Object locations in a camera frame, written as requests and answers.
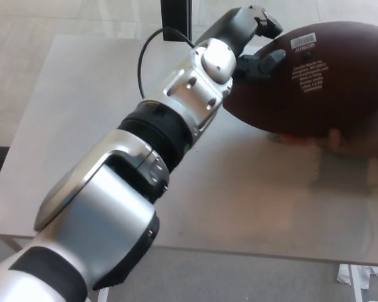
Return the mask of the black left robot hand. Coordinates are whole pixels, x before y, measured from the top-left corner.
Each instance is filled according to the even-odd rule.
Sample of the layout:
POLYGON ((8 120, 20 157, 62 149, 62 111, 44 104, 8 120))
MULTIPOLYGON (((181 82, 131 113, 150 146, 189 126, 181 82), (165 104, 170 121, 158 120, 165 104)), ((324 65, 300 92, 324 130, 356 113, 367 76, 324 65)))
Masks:
POLYGON ((272 50, 264 56, 256 53, 244 55, 245 46, 257 36, 271 40, 283 32, 280 23, 266 13, 261 6, 248 6, 230 9, 220 17, 196 41, 196 45, 215 38, 224 42, 236 58, 236 66, 232 73, 234 80, 251 82, 269 79, 273 70, 286 56, 283 49, 272 50))

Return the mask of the person's bare hand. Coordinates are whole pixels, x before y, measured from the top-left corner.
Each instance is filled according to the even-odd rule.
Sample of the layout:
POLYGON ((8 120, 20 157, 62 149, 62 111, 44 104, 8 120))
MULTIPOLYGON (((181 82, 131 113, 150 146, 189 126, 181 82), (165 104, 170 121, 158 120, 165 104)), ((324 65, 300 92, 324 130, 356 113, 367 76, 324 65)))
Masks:
POLYGON ((296 145, 314 145, 352 157, 378 158, 378 111, 349 130, 331 129, 324 138, 281 134, 280 141, 296 145))

